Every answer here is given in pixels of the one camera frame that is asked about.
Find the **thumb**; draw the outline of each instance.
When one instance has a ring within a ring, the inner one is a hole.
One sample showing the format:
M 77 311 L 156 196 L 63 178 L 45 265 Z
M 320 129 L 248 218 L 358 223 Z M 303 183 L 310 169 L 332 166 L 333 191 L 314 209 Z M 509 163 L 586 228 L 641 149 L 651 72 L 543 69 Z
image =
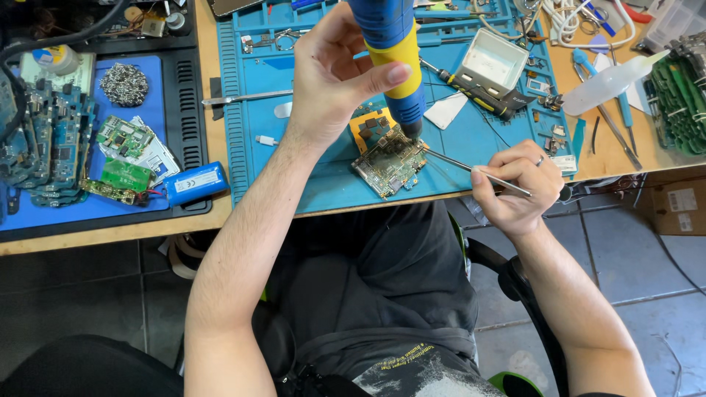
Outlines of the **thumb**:
M 370 68 L 362 75 L 348 80 L 359 102 L 377 94 L 392 90 L 412 75 L 412 67 L 401 61 L 390 62 Z
M 476 167 L 471 171 L 473 198 L 478 201 L 486 216 L 493 216 L 498 211 L 498 199 L 490 179 Z

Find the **microchip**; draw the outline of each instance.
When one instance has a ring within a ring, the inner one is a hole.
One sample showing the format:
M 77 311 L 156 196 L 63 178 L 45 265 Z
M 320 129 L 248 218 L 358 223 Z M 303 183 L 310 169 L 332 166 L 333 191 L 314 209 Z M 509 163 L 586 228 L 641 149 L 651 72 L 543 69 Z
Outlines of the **microchip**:
M 388 182 L 388 186 L 390 189 L 392 189 L 395 193 L 397 193 L 398 190 L 402 188 L 402 182 L 400 182 L 397 177 L 392 177 L 390 178 L 390 181 Z
M 71 158 L 71 148 L 59 149 L 59 160 L 68 160 Z
M 373 132 L 370 131 L 370 128 L 366 128 L 366 129 L 364 129 L 363 131 L 360 131 L 360 132 L 358 133 L 358 135 L 360 135 L 361 138 L 363 138 L 363 139 L 365 139 L 365 140 L 367 141 L 367 140 L 369 140 L 370 138 L 372 138 Z

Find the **blue silicone mat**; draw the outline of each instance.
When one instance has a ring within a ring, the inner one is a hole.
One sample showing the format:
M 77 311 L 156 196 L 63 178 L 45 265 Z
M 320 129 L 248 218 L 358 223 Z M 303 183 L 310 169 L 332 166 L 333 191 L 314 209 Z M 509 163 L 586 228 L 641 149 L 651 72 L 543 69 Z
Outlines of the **blue silicone mat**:
M 459 9 L 465 9 L 469 2 L 459 0 L 454 4 L 458 5 Z M 245 95 L 291 89 L 294 78 L 293 51 L 278 50 L 275 45 L 269 45 L 255 47 L 251 54 L 246 54 L 242 48 L 241 38 L 249 35 L 254 42 L 258 42 L 261 40 L 261 35 L 273 37 L 275 32 L 287 28 L 295 31 L 309 29 L 334 6 L 335 2 L 329 1 L 292 11 L 289 3 L 275 4 L 271 10 L 268 10 L 267 5 L 261 4 L 233 14 L 231 20 L 218 23 L 223 94 Z M 493 1 L 482 9 L 498 12 L 495 18 L 488 19 L 496 29 L 505 34 L 518 35 L 518 31 L 513 28 L 513 15 L 517 11 L 511 1 Z M 481 26 L 479 20 L 422 25 L 417 33 L 421 46 L 420 55 L 440 69 L 455 71 L 470 41 L 445 43 L 436 47 L 427 47 L 425 43 L 439 38 L 473 37 Z M 538 23 L 535 24 L 534 30 L 539 31 L 541 35 L 542 29 Z M 282 47 L 288 47 L 288 44 L 288 41 L 282 43 Z M 546 45 L 544 43 L 535 45 L 531 47 L 531 52 L 538 61 L 542 61 L 544 68 L 525 66 L 525 70 L 537 72 L 538 80 L 556 86 Z M 453 93 L 453 90 L 445 85 L 432 85 L 441 84 L 441 81 L 426 69 L 422 68 L 422 73 L 423 81 L 430 83 L 426 84 L 425 91 L 427 107 L 432 106 L 434 100 Z M 523 73 L 517 84 L 517 89 L 521 93 L 546 94 L 527 88 L 526 85 L 527 77 L 526 73 Z M 555 88 L 552 88 L 552 94 L 557 94 Z M 275 117 L 274 108 L 291 100 L 292 96 L 289 95 L 226 105 L 225 124 L 233 205 L 242 198 L 275 149 L 257 143 L 255 136 L 265 135 L 279 140 L 285 132 L 288 119 Z M 380 100 L 383 100 L 382 95 L 371 98 L 370 102 Z M 532 119 L 534 109 L 540 113 L 540 120 L 537 123 Z M 557 155 L 574 154 L 563 112 L 545 109 L 536 100 L 529 107 L 518 110 L 509 123 L 503 123 L 487 112 L 485 115 L 495 130 L 510 145 L 530 138 L 540 146 L 544 146 L 544 138 L 538 133 L 551 135 L 551 126 L 559 124 L 567 131 L 568 142 L 566 149 L 560 149 Z M 464 105 L 446 130 L 441 131 L 429 120 L 424 119 L 421 138 L 432 149 L 469 165 L 486 164 L 494 153 L 507 148 L 484 121 L 479 108 L 470 102 Z M 350 163 L 359 156 L 360 152 L 347 127 L 314 168 L 297 213 L 380 203 L 380 196 L 350 166 Z M 429 161 L 418 174 L 419 183 L 409 191 L 400 190 L 390 197 L 389 201 L 472 188 L 468 172 L 431 156 L 427 156 L 427 159 Z
M 119 61 L 123 64 L 134 64 L 147 77 L 150 89 L 145 96 L 145 102 L 139 107 L 119 107 L 110 103 L 98 88 L 98 81 Z M 97 105 L 97 116 L 93 122 L 94 135 L 100 124 L 109 115 L 118 116 L 121 119 L 130 121 L 134 116 L 140 116 L 155 134 L 165 142 L 164 135 L 164 102 L 162 99 L 162 62 L 159 57 L 133 57 L 98 61 L 94 78 L 94 98 Z M 91 143 L 89 179 L 100 179 L 105 164 L 105 155 L 97 147 L 97 143 Z M 83 203 L 74 204 L 61 208 L 37 207 L 30 202 L 30 194 L 23 191 L 20 195 L 20 210 L 15 215 L 6 216 L 5 221 L 0 225 L 2 230 L 21 229 L 23 227 L 54 225 L 57 223 L 73 222 L 77 220 L 87 220 L 95 218 L 105 218 L 116 215 L 126 215 L 141 213 L 146 211 L 158 211 L 169 208 L 169 203 L 161 196 L 152 195 L 146 207 L 128 206 L 98 196 L 90 194 Z

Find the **battery pack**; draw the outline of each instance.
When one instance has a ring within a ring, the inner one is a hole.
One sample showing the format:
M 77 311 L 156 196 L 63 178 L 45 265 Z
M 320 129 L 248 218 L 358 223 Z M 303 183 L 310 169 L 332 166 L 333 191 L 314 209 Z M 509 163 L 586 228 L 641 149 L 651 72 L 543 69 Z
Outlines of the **battery pack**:
M 172 207 L 229 189 L 218 161 L 172 175 L 163 182 Z

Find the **black chair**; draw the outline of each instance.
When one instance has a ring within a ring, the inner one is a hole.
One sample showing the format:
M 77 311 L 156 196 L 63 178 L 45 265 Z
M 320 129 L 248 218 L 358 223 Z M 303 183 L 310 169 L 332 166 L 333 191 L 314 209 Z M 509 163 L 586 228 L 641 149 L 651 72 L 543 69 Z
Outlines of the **black chair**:
M 464 244 L 466 257 L 472 263 L 483 265 L 497 273 L 498 284 L 503 293 L 510 300 L 519 301 L 525 306 L 546 350 L 559 396 L 568 397 L 568 375 L 563 350 L 542 316 L 532 287 L 522 275 L 520 259 L 515 256 L 507 260 L 493 249 L 470 238 L 466 239 Z M 297 347 L 294 343 L 294 335 L 287 321 L 271 303 L 263 301 L 258 303 L 253 315 L 253 331 L 278 390 L 281 390 L 287 382 L 289 385 L 286 386 L 291 388 L 296 379 L 311 371 L 307 366 L 295 366 Z

